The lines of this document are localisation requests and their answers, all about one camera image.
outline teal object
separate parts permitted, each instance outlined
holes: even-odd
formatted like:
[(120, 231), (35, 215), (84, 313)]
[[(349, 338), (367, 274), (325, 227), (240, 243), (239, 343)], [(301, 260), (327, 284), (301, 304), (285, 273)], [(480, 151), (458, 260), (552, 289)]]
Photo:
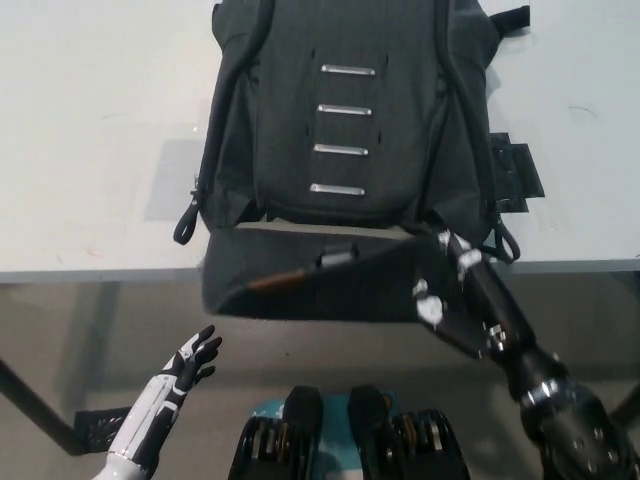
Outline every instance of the teal object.
[[(398, 411), (393, 392), (383, 392), (391, 401), (391, 415)], [(334, 474), (349, 470), (362, 470), (358, 449), (353, 442), (347, 404), (349, 395), (327, 395), (322, 397), (324, 419), (318, 455), (313, 465), (312, 479), (324, 480)], [(271, 400), (257, 406), (252, 416), (282, 418), (284, 399)]]

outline fabric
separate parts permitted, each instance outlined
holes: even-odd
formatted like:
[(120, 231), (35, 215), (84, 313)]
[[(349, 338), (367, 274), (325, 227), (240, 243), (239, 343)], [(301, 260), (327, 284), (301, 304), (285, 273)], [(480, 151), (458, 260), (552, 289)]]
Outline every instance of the fabric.
[[(207, 309), (402, 318), (376, 296), (411, 290), (424, 239), (236, 228), (261, 219), (414, 233), (436, 222), (476, 246), (495, 230), (490, 253), (515, 259), (499, 216), (485, 99), (501, 38), (528, 23), (528, 10), (514, 15), (489, 18), (477, 0), (225, 0), (216, 8), (223, 61), (198, 185), (174, 235), (186, 243), (198, 212), (212, 232)], [(306, 271), (344, 241), (360, 254), (351, 271), (338, 268), (339, 283), (320, 275), (296, 308), (281, 311), (250, 288)], [(389, 286), (387, 275), (403, 280)]]

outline zipper pull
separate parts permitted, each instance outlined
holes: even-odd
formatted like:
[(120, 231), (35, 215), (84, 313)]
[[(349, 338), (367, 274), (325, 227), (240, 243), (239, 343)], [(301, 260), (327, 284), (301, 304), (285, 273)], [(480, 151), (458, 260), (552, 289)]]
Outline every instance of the zipper pull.
[(201, 192), (198, 188), (198, 179), (195, 179), (195, 188), (191, 191), (191, 204), (184, 212), (176, 229), (173, 231), (173, 240), (180, 245), (186, 245), (193, 237), (193, 233), (196, 230), (196, 224), (198, 223), (198, 212), (202, 208), (204, 203), (204, 192)]

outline floor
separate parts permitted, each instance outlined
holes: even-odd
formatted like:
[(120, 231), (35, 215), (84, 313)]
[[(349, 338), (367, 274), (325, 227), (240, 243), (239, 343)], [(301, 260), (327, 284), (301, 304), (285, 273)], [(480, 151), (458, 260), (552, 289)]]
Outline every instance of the floor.
[[(640, 379), (640, 285), (629, 275), (508, 279), (541, 343), (612, 407)], [(192, 333), (213, 321), (218, 371), (190, 395), (157, 480), (226, 479), (252, 406), (295, 384), (344, 392), (374, 382), (409, 409), (449, 416), (475, 480), (540, 477), (499, 372), (419, 326), (212, 319), (197, 283), (0, 287), (0, 352), (66, 419), (130, 405)], [(640, 426), (632, 437), (640, 447)], [(2, 480), (86, 480), (104, 455), (67, 457), (0, 398)]]

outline gray backpack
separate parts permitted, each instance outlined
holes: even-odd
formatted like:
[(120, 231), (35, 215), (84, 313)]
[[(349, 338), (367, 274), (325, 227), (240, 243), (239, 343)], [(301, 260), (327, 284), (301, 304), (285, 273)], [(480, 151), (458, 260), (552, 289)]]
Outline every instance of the gray backpack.
[(496, 200), (485, 70), (528, 24), (529, 7), (488, 17), (477, 0), (217, 5), (222, 64), (174, 235), (188, 242), (198, 213), (212, 232), (208, 309), (302, 267), (386, 258), (434, 225), (474, 246), (493, 231), (485, 251), (517, 259)]

